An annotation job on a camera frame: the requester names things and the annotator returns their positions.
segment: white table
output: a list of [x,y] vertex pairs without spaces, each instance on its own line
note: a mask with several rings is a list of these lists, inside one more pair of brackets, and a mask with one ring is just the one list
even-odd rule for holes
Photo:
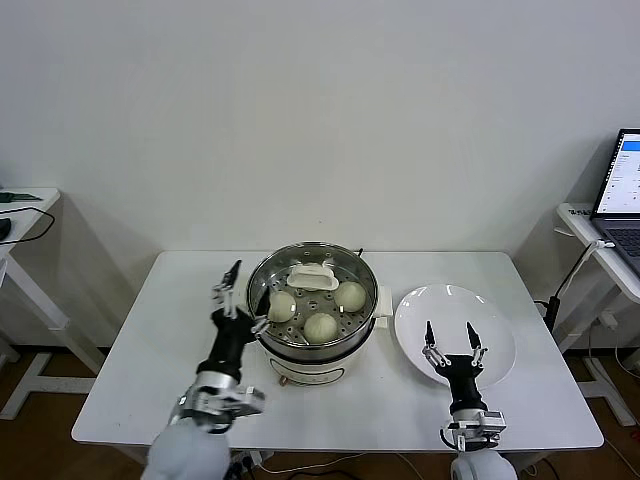
[[[267,252],[164,252],[156,260],[73,427],[75,440],[148,446],[213,342],[210,288],[241,258],[248,275]],[[502,253],[380,253],[363,258],[394,306],[420,285],[451,283],[495,302],[511,320],[518,349],[507,378],[483,391],[508,423],[500,450],[593,448],[603,437],[509,257]],[[289,451],[423,451],[451,402],[447,388],[404,357],[392,330],[376,329],[360,363],[339,382],[281,387],[261,347],[243,357],[245,385],[267,395],[263,414],[238,419],[232,448]]]
[[[560,218],[585,246],[602,238],[600,232],[589,220],[591,207],[591,204],[586,203],[563,203],[557,209]],[[596,250],[592,256],[606,275],[603,275],[595,286],[585,292],[581,302],[554,329],[553,336],[562,352],[584,335],[596,318],[602,315],[613,316],[609,308],[622,294],[628,301],[640,303],[640,279],[618,255],[618,252],[612,248],[606,248]],[[625,366],[631,368],[638,360],[640,360],[640,350],[625,360]],[[611,379],[600,361],[589,358],[583,361],[595,379],[592,382],[579,384],[584,396],[586,398],[603,397],[621,425],[635,425],[636,422],[629,413],[629,408],[619,392],[613,388]]]
[[[44,212],[60,198],[55,188],[14,188],[7,187],[6,191],[13,193],[30,193],[42,199],[38,202],[15,202],[0,204],[0,218],[11,219],[11,232],[4,242],[21,240],[27,237],[29,230],[43,216],[35,210],[3,214],[7,210],[24,207],[35,207]],[[16,244],[0,245],[0,262],[6,267],[6,274],[31,299],[35,305],[34,313],[44,325],[56,335],[69,350],[71,350],[87,367],[98,373],[104,363],[104,355],[93,343],[73,325],[60,308],[37,285],[29,274],[11,256],[11,250]],[[4,360],[17,361],[19,355],[6,342],[0,341],[0,366]],[[59,393],[87,393],[93,379],[70,379],[57,377],[43,377],[40,372],[46,366],[50,354],[38,354],[23,376],[11,397],[0,411],[0,419],[12,420],[20,411],[20,407],[30,392],[59,392]]]

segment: pot handle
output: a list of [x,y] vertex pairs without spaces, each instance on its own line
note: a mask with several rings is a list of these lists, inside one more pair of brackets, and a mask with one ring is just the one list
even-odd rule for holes
[[373,318],[376,319],[376,328],[387,328],[387,318],[393,316],[393,297],[391,288],[378,287],[378,303],[373,311]]

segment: laptop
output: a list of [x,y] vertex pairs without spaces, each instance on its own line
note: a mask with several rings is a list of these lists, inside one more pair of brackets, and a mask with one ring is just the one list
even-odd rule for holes
[[640,129],[620,130],[591,221],[640,275]]

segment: steamed bun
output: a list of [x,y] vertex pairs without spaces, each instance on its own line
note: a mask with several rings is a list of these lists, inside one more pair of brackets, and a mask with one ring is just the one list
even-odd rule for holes
[[333,294],[338,307],[343,307],[345,312],[357,312],[367,300],[367,292],[364,287],[356,282],[342,282]]
[[296,313],[296,301],[287,292],[276,292],[271,295],[271,305],[267,318],[270,322],[283,323]]
[[309,343],[327,343],[338,338],[338,322],[326,313],[311,315],[304,324],[304,336]]

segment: wooden floor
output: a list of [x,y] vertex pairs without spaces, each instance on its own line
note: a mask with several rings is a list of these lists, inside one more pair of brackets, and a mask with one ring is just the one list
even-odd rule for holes
[[[13,387],[26,370],[33,354],[25,354],[16,364],[0,371],[0,405],[7,400]],[[568,363],[577,380],[589,380],[589,374],[577,358]],[[607,371],[618,385],[630,408],[640,416],[640,381],[622,372],[612,358],[603,358]],[[56,354],[44,372],[55,376],[91,376],[90,372],[70,354]],[[110,447],[80,445],[71,439],[71,428],[80,412],[84,395],[35,394],[25,403],[13,421],[0,421],[0,480],[11,479],[138,479],[140,465]],[[614,445],[640,470],[640,440],[632,438],[638,428],[622,428],[609,411],[604,400],[589,400],[598,424]],[[544,422],[544,418],[533,419]],[[549,426],[558,429],[562,425]],[[276,454],[266,462],[271,470],[295,468],[301,465],[326,463],[339,458],[337,454]],[[449,478],[451,455],[408,454],[425,480]],[[624,463],[607,446],[592,451],[556,453],[549,460],[562,480],[635,478]],[[397,456],[392,454],[365,455],[345,460],[331,469],[345,470],[362,480],[414,480],[417,477]],[[258,480],[287,479],[291,474],[271,475],[256,470]],[[298,476],[297,479],[313,478]],[[322,478],[345,479],[341,475]],[[553,473],[543,462],[538,464],[540,480],[552,480]]]

